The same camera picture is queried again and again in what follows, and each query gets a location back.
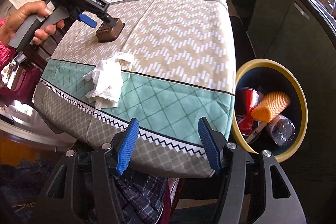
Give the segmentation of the brown plastic tray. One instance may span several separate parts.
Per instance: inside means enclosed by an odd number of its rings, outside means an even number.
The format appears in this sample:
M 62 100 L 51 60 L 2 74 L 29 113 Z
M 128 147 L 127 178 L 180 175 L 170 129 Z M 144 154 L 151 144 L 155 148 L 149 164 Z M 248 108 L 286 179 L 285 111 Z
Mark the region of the brown plastic tray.
M 98 43 L 109 43 L 115 41 L 122 32 L 124 26 L 125 23 L 123 23 L 119 18 L 117 18 L 116 25 L 114 27 L 110 27 L 108 24 L 103 23 L 96 31 Z

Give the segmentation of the red cola can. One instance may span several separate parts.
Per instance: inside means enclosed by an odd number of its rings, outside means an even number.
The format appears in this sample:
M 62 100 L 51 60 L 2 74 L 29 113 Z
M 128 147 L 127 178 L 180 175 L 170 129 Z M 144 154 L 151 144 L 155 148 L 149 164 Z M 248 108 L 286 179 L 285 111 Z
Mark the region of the red cola can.
M 264 98 L 264 94 L 252 88 L 241 88 L 236 92 L 235 115 L 241 134 L 248 137 L 259 126 L 251 116 L 251 111 Z

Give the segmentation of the orange foam fruit net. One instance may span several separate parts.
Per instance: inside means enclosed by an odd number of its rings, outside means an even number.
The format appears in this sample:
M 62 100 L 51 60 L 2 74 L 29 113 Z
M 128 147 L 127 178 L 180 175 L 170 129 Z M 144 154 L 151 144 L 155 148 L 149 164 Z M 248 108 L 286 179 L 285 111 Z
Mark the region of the orange foam fruit net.
M 254 120 L 270 122 L 291 103 L 289 96 L 283 92 L 270 92 L 251 111 Z

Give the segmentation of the clear plastic water bottle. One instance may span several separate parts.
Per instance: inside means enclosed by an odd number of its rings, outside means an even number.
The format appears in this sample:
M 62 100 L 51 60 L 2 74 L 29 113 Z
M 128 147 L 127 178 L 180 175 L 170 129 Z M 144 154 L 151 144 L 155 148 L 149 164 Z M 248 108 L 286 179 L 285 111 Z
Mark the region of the clear plastic water bottle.
M 278 114 L 266 125 L 266 130 L 279 147 L 289 145 L 295 137 L 295 126 L 287 117 Z

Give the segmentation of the white toothpaste tube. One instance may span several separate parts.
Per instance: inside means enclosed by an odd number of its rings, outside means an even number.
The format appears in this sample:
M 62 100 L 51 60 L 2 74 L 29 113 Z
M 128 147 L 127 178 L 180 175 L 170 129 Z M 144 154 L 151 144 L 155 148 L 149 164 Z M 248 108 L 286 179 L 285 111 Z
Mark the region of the white toothpaste tube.
M 259 136 L 262 129 L 267 125 L 267 122 L 260 122 L 258 127 L 253 130 L 253 132 L 249 135 L 249 137 L 245 140 L 248 144 L 255 141 L 255 139 Z

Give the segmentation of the blue trash bin yellow rim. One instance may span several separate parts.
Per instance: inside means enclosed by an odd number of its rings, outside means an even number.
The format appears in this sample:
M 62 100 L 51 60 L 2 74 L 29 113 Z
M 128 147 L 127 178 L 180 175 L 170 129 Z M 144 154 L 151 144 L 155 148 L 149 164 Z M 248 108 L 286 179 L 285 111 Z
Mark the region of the blue trash bin yellow rim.
M 238 144 L 252 153 L 269 150 L 278 162 L 293 156 L 306 134 L 305 94 L 294 75 L 276 61 L 255 59 L 238 69 L 234 115 Z

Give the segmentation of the crumpled white tissue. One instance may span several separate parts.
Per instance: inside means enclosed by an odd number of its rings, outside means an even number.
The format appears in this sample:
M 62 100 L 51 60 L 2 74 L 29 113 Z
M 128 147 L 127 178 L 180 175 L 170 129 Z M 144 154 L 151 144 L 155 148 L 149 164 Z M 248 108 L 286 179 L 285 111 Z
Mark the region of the crumpled white tissue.
M 97 110 L 111 109 L 118 106 L 123 86 L 121 66 L 131 69 L 134 54 L 117 52 L 99 61 L 97 66 L 83 76 L 84 80 L 92 80 L 94 87 L 86 93 L 89 102 L 94 102 Z

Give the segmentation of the patterned tablecloth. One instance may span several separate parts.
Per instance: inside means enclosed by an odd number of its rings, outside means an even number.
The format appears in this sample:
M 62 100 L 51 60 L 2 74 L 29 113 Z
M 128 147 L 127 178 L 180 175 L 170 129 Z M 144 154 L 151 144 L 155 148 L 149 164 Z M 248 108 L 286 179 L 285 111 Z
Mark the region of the patterned tablecloth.
M 52 54 L 34 105 L 56 132 L 100 147 L 139 121 L 130 166 L 157 176 L 210 177 L 198 121 L 229 137 L 235 103 L 235 44 L 227 0 L 107 0 L 125 26 L 113 42 L 74 22 Z M 87 98 L 98 63 L 133 56 L 118 75 L 115 107 Z

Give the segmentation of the green lower cabinets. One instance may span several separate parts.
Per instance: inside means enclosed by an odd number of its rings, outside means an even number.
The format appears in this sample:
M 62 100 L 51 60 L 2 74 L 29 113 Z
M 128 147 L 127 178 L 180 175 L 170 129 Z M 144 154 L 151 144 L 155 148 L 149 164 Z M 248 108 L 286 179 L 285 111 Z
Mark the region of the green lower cabinets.
M 308 106 L 335 106 L 335 20 L 316 0 L 231 0 L 258 58 L 300 82 Z

